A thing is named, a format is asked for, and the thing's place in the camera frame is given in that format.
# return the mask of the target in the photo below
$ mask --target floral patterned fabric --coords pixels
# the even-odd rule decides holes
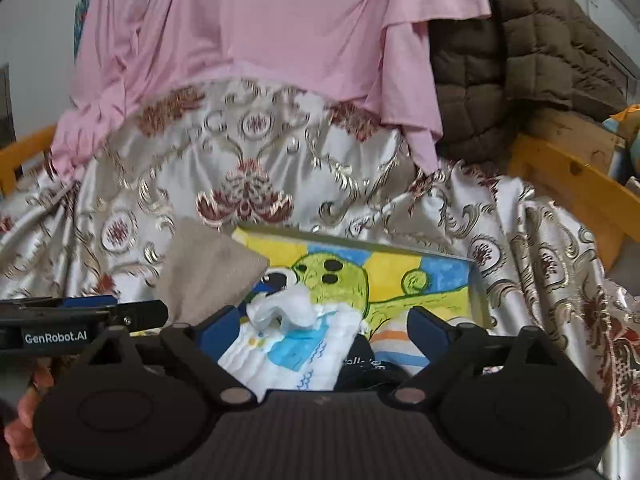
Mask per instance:
[[[494,332],[549,334],[609,402],[604,474],[637,478],[637,304],[604,279],[591,232],[529,184],[440,163],[417,172],[397,130],[297,88],[179,89],[111,134],[81,183],[41,171],[0,205],[0,295],[152,298],[180,216],[468,256]]]

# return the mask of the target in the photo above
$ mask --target beige cloth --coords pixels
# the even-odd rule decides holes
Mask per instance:
[[[176,222],[156,297],[168,324],[196,325],[226,305],[238,304],[263,276],[269,261],[192,218]]]

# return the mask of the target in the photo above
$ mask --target pink garment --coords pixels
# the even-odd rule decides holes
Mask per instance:
[[[355,100],[402,124],[436,169],[442,124],[426,22],[490,13],[488,0],[92,0],[72,99],[52,145],[63,178],[147,98],[227,76],[281,80]]]

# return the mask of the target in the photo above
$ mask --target brown puffer coat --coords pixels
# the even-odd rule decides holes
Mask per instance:
[[[537,105],[603,121],[626,107],[603,33],[574,0],[491,0],[488,20],[430,23],[444,137],[437,150],[495,160]]]

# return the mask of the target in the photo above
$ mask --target yellow wooden rail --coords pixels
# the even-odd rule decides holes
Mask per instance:
[[[53,142],[56,125],[52,124],[29,137],[9,144],[0,151],[0,190],[2,195],[11,193],[16,184],[15,170],[27,162],[31,157],[46,152]]]
[[[520,134],[513,146],[509,174],[524,179],[539,175],[569,197],[568,203],[561,201],[561,205],[593,232],[606,269],[615,262],[625,235],[640,241],[640,198],[546,140]]]

